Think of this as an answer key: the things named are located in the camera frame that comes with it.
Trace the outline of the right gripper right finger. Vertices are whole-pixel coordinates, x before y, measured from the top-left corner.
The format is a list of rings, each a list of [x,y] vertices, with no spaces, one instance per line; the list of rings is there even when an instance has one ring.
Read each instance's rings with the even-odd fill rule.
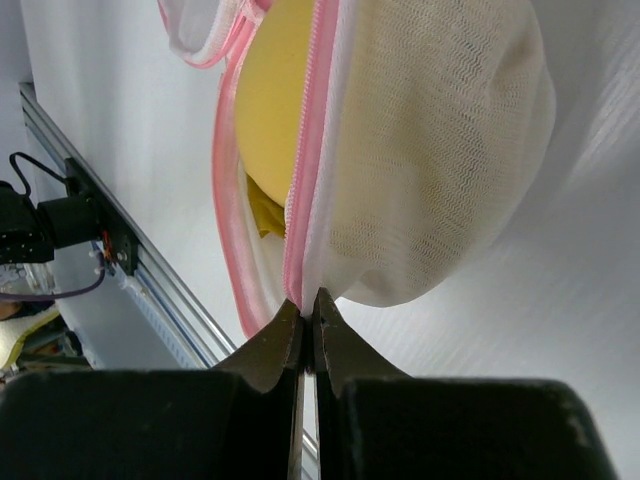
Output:
[[[541,379],[416,378],[320,290],[312,323],[323,479],[613,479],[580,397]]]

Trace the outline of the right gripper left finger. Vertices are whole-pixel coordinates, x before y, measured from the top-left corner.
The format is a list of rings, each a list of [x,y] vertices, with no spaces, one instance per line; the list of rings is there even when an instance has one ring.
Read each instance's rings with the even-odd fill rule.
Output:
[[[1,475],[297,479],[304,329],[285,302],[210,369],[21,376],[1,395]]]

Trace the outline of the yellow bra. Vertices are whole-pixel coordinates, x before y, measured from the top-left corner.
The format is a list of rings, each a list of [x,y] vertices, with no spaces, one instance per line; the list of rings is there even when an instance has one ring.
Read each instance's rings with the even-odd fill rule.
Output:
[[[297,151],[312,1],[273,2],[247,50],[235,96],[235,134],[260,236],[284,237]]]

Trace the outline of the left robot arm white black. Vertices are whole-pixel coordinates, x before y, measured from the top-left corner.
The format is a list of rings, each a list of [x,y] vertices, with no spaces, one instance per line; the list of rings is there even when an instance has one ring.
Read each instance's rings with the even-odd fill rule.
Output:
[[[1,183],[1,263],[41,264],[58,249],[100,237],[96,203],[82,195],[33,204]]]

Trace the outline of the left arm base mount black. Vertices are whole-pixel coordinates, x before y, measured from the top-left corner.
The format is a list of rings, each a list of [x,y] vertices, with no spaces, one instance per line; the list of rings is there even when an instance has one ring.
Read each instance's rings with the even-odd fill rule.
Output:
[[[64,164],[67,194],[81,198],[92,212],[98,234],[96,239],[102,241],[105,259],[118,265],[126,275],[133,276],[138,266],[140,241],[131,223],[107,195],[106,188],[78,159],[68,157]]]

